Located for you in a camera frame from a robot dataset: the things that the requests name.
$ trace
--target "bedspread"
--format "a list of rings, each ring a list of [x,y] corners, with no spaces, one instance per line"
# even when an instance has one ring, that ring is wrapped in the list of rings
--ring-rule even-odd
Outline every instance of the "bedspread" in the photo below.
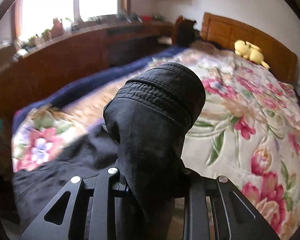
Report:
[[[281,239],[300,224],[300,108],[293,87],[229,50],[196,42],[173,58],[202,80],[206,103],[186,135],[182,159],[202,176],[227,176]],[[102,119],[104,106],[133,73],[63,111],[32,111],[13,137],[14,171],[32,170]]]

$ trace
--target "blue fabric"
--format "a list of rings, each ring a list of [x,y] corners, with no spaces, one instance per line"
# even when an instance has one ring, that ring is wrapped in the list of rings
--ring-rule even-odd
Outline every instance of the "blue fabric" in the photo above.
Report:
[[[69,83],[48,98],[25,106],[20,111],[18,111],[18,113],[13,118],[12,134],[15,134],[19,125],[24,121],[30,110],[33,108],[40,108],[46,104],[52,104],[55,107],[63,108],[66,105],[78,100],[82,96],[88,94],[89,92],[106,84],[107,82],[143,68],[149,61],[152,60],[153,57],[173,57],[174,55],[182,52],[185,49],[186,48],[171,46],[170,48],[158,54],[144,57],[121,67],[109,68],[107,70]]]

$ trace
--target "silver bolt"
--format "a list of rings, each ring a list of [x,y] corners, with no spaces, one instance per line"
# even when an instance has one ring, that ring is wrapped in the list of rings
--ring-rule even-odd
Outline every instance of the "silver bolt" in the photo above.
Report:
[[[191,169],[185,168],[184,174],[185,174],[185,175],[189,175],[190,173],[191,173]]]
[[[73,184],[76,184],[76,183],[80,182],[80,180],[81,180],[81,178],[79,176],[74,176],[74,177],[71,178],[71,182]]]
[[[226,183],[228,181],[228,178],[226,176],[220,176],[219,181],[222,183]]]
[[[109,173],[109,174],[115,174],[115,173],[117,173],[117,172],[118,172],[118,169],[115,168],[115,167],[112,167],[112,168],[110,168],[110,169],[108,170],[108,173]]]

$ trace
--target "wooden headboard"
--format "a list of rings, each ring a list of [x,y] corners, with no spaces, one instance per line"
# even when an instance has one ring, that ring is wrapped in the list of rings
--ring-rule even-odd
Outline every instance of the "wooden headboard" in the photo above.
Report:
[[[265,62],[272,68],[275,77],[287,83],[295,81],[297,56],[270,35],[245,23],[205,13],[201,37],[216,41],[224,48],[234,49],[237,40],[248,41],[262,49]]]

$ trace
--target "yellow stuffed animal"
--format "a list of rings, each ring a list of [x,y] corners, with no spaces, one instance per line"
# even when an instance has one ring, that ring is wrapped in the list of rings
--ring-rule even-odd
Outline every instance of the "yellow stuffed animal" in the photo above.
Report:
[[[254,62],[257,65],[262,65],[264,68],[269,70],[269,65],[265,63],[262,50],[256,45],[251,44],[250,42],[244,42],[242,40],[237,40],[234,43],[234,52],[242,56],[245,59],[248,59]]]

